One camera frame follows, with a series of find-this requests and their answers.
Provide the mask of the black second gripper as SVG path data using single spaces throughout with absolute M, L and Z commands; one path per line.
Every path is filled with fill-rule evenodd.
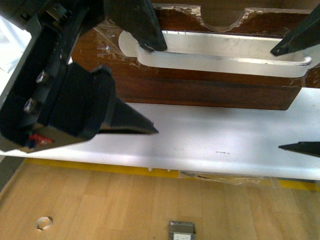
M 26 29 L 31 41 L 0 96 L 0 149 L 36 152 L 86 142 L 115 105 L 108 67 L 70 58 L 92 15 L 88 0 L 43 1 Z

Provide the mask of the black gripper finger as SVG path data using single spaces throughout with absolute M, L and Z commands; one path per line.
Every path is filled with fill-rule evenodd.
M 118 97 L 111 119 L 105 117 L 98 131 L 98 134 L 153 135 L 158 133 L 152 121 Z
M 299 141 L 297 143 L 280 145 L 278 148 L 308 156 L 320 157 L 319 141 Z

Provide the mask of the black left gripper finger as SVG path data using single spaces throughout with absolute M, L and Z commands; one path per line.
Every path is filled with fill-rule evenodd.
M 105 0 L 104 13 L 122 30 L 129 32 L 147 51 L 167 49 L 153 3 L 150 0 Z

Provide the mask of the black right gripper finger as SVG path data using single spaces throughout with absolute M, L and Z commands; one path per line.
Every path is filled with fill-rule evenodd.
M 302 51 L 319 44 L 320 5 L 273 47 L 270 53 L 274 56 L 282 56 Z

